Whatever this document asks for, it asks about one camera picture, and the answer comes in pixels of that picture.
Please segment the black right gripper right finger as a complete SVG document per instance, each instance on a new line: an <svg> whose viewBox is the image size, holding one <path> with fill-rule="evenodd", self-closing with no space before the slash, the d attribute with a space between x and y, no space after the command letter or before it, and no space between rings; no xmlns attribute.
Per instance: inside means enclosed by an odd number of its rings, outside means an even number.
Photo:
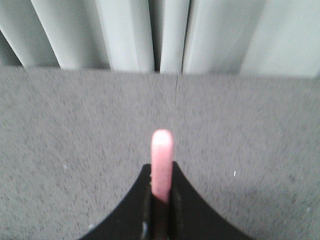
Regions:
<svg viewBox="0 0 320 240"><path fill-rule="evenodd" d="M199 195L177 162L173 163L169 199L171 240L250 240Z"/></svg>

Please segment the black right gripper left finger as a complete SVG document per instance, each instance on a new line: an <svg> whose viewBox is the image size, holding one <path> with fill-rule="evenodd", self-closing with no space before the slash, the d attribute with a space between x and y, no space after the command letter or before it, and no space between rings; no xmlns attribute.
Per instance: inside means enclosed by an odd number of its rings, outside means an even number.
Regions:
<svg viewBox="0 0 320 240"><path fill-rule="evenodd" d="M150 240L152 238L151 165L145 164L117 207L82 240Z"/></svg>

